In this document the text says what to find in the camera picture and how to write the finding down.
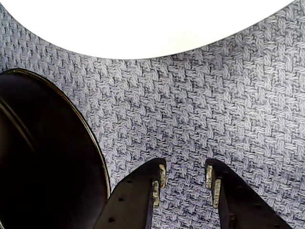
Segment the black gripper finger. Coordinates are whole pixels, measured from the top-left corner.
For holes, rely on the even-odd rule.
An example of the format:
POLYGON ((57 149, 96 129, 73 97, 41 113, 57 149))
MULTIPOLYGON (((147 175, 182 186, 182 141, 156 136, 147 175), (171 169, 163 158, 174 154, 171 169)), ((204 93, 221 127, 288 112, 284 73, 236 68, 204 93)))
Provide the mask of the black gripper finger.
POLYGON ((224 162, 205 161, 205 184, 211 190, 222 229, 290 229, 237 173, 224 162))
POLYGON ((95 229, 150 229, 153 210, 166 184, 166 160, 154 158, 139 166, 114 188, 95 229))

